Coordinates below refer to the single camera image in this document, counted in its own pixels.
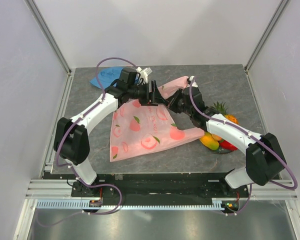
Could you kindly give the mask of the pink peach plastic bag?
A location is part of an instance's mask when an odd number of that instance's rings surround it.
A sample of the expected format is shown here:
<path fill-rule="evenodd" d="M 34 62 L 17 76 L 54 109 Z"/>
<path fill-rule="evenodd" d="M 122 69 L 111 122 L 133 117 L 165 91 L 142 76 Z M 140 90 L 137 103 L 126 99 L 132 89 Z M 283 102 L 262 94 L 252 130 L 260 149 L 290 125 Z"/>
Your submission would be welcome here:
<path fill-rule="evenodd" d="M 121 161 L 172 149 L 203 137 L 197 127 L 181 130 L 168 109 L 142 106 L 137 99 L 123 104 L 112 115 L 109 161 Z"/>

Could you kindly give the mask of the yellow green red mango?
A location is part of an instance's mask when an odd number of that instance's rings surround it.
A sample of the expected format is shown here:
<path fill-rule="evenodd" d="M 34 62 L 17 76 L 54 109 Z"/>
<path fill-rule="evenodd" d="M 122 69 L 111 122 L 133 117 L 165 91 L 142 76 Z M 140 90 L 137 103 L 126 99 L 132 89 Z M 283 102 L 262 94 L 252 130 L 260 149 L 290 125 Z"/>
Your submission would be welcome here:
<path fill-rule="evenodd" d="M 204 136 L 199 140 L 204 146 L 213 151 L 217 150 L 220 146 L 219 142 L 215 140 L 209 132 L 205 132 Z"/>

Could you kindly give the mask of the yellow toy mango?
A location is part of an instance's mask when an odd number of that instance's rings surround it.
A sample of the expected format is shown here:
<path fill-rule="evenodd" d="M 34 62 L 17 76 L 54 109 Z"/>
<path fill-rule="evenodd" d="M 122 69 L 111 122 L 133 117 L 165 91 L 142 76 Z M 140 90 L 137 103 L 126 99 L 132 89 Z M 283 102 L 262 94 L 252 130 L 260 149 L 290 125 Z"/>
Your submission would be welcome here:
<path fill-rule="evenodd" d="M 216 141 L 218 141 L 218 142 L 220 142 L 220 141 L 223 139 L 222 137 L 220 137 L 220 136 L 218 136 L 218 135 L 216 135 L 216 134 L 212 134 L 211 136 L 212 136 L 212 138 L 213 138 L 214 140 L 216 140 Z"/>

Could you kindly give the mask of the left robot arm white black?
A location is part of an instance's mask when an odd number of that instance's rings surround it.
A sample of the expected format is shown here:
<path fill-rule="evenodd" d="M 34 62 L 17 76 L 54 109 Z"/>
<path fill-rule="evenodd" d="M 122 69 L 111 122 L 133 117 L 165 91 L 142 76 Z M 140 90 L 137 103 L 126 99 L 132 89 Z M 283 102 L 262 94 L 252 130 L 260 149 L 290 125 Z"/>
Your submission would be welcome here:
<path fill-rule="evenodd" d="M 123 68 L 119 78 L 106 87 L 89 107 L 72 118 L 58 120 L 53 143 L 55 163 L 60 167 L 59 158 L 64 159 L 63 165 L 72 169 L 76 179 L 83 184 L 82 191 L 89 197 L 96 196 L 100 191 L 100 185 L 95 181 L 97 173 L 88 159 L 92 130 L 129 100 L 138 100 L 146 106 L 167 104 L 156 82 L 148 80 L 151 73 L 149 67 Z"/>

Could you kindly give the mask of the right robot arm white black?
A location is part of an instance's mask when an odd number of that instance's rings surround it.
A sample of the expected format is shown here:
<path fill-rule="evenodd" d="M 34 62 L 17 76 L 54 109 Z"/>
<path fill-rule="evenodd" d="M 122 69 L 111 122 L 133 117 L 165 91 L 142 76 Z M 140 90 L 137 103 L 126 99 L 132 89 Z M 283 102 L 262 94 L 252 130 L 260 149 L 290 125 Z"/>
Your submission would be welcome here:
<path fill-rule="evenodd" d="M 244 185 L 264 186 L 286 168 L 287 162 L 273 134 L 262 135 L 228 120 L 215 107 L 205 105 L 197 87 L 178 89 L 166 101 L 168 109 L 188 115 L 195 127 L 221 137 L 245 155 L 245 166 L 228 172 L 219 184 L 223 196 L 232 196 Z"/>

